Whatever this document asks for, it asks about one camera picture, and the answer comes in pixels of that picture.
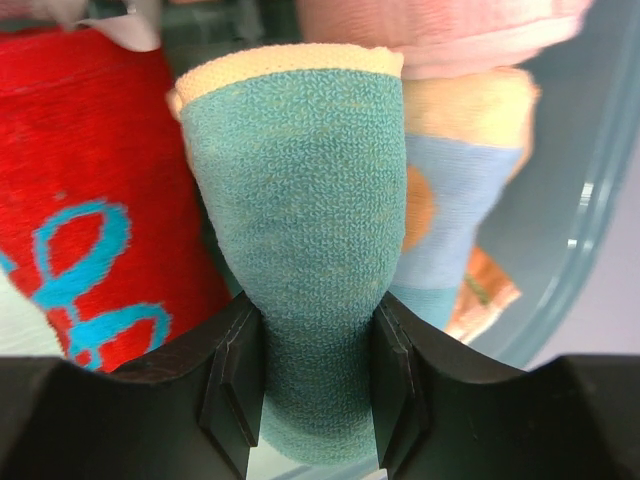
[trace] yellow trim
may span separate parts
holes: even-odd
[[[539,97],[527,72],[506,67],[407,80],[403,90],[407,133],[501,147],[522,146],[523,127]]]
[[[356,45],[295,44],[245,50],[207,62],[176,82],[177,112],[198,97],[228,85],[272,73],[311,69],[348,69],[400,77],[403,56],[386,48]]]

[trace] red fabric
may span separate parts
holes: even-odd
[[[154,331],[169,341],[229,300],[201,240],[195,184],[165,103],[171,86],[160,51],[129,52],[95,30],[0,36],[0,255],[65,351],[104,371],[145,353]],[[124,230],[112,235],[102,213],[72,215],[38,243],[47,222],[90,205],[127,218],[126,246],[115,258],[104,252]],[[38,252],[48,258],[49,277]],[[83,258],[93,259],[84,270]],[[94,281],[96,265],[107,271]],[[63,278],[57,290],[46,285]],[[91,288],[56,305],[69,285],[84,284]],[[133,305],[162,308],[167,334],[151,316],[85,323]],[[92,344],[95,332],[70,333],[74,321],[95,324],[98,336],[118,333]]]

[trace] pink sock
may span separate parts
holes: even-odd
[[[575,36],[592,0],[297,0],[308,42],[385,46],[405,79],[515,65]]]

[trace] blue fabric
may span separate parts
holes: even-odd
[[[265,314],[261,433],[306,464],[375,454],[368,325],[404,236],[400,80],[278,73],[181,116],[220,248]]]
[[[406,148],[408,164],[429,183],[436,214],[428,234],[400,258],[390,291],[420,318],[444,328],[476,229],[500,198],[522,149],[412,134]]]

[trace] light blue sock with orange dot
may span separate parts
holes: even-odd
[[[265,316],[261,433],[305,464],[375,454],[368,325],[404,236],[401,69],[384,48],[286,45],[176,84],[220,249]]]
[[[537,97],[513,68],[404,82],[407,233],[390,291],[442,330],[476,230],[529,156]]]

